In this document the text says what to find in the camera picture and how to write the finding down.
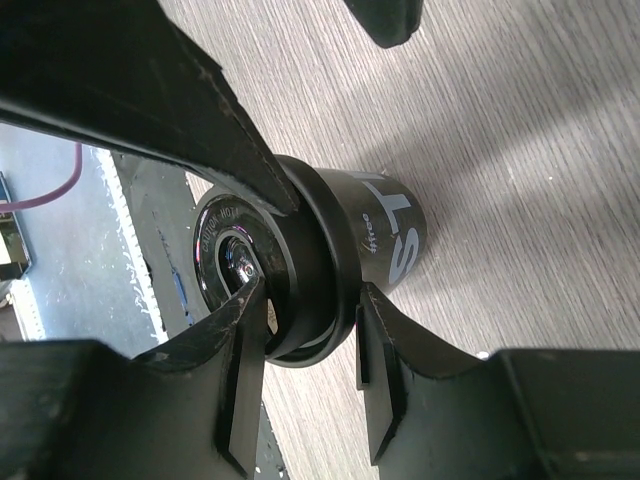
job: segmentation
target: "gray wood grain floor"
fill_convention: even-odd
[[[419,196],[429,254],[402,310],[473,353],[640,347],[640,3],[425,4],[415,38],[383,51],[338,0],[165,0],[274,151]],[[377,476],[353,356],[351,338],[267,369],[295,480]]]

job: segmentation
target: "black cylinder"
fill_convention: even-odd
[[[411,271],[426,224],[415,197],[389,177],[277,158],[301,197],[299,210],[280,217],[210,190],[198,208],[194,264],[211,310],[249,276],[264,275],[277,318],[267,358],[303,367],[347,337],[362,280],[389,292]]]
[[[427,223],[418,200],[393,178],[377,173],[316,170],[349,218],[362,279],[393,290],[422,259]]]

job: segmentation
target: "black plastic bracket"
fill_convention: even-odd
[[[483,362],[375,286],[365,285],[362,301],[364,398],[381,480],[638,478],[640,352],[509,350]],[[404,416],[390,406],[394,393],[404,395]],[[376,452],[385,428],[387,448]]]

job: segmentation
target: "white lettering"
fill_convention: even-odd
[[[418,257],[418,246],[420,245],[420,238],[415,228],[410,228],[407,232],[407,245],[403,246],[400,235],[396,237],[396,244],[393,248],[393,256],[391,257],[391,269],[389,270],[389,283],[396,283],[403,272],[409,273],[413,264]],[[398,257],[402,252],[402,259],[398,263]]]
[[[366,173],[366,172],[346,172],[351,175],[353,178],[357,178],[358,180],[384,180],[382,175],[377,175],[375,173]]]
[[[373,195],[378,199],[380,205],[382,205],[382,208],[384,208],[384,211],[387,214],[387,218],[389,219],[389,226],[391,227],[391,233],[393,235],[398,234],[400,232],[400,227],[398,226],[398,220],[396,218],[395,211],[411,207],[411,203],[409,202],[407,197],[402,194],[383,195],[380,190],[378,190],[370,182],[367,181],[385,180],[385,177],[383,177],[382,175],[365,172],[347,173],[353,178],[362,180],[362,184],[367,187],[371,193],[373,193]],[[369,241],[369,250],[372,253],[375,253],[377,245],[375,244],[376,238],[373,233],[373,225],[371,225],[370,218],[366,213],[362,214],[362,218],[366,222],[367,230],[369,231],[369,238],[367,238],[367,240]],[[403,275],[409,273],[409,271],[413,268],[416,259],[418,258],[418,247],[420,246],[420,238],[418,237],[418,232],[415,228],[409,228],[405,241],[406,245],[403,244],[400,235],[396,237],[396,243],[393,248],[393,255],[391,257],[391,268],[389,269],[389,284],[391,285],[400,280]]]
[[[391,225],[391,233],[394,235],[398,233],[400,230],[398,228],[398,221],[396,220],[395,212],[396,210],[400,210],[401,208],[408,208],[411,206],[407,197],[402,194],[395,195],[382,195],[380,191],[371,185],[369,182],[362,182],[365,187],[367,187],[371,193],[375,195],[378,199],[382,208],[384,208],[387,217],[389,217],[389,224]]]

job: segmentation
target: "black plastic arm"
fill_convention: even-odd
[[[253,478],[264,282],[128,360],[93,341],[0,345],[0,478]]]
[[[483,362],[374,285],[358,319],[381,480],[640,478],[640,352],[505,350]]]

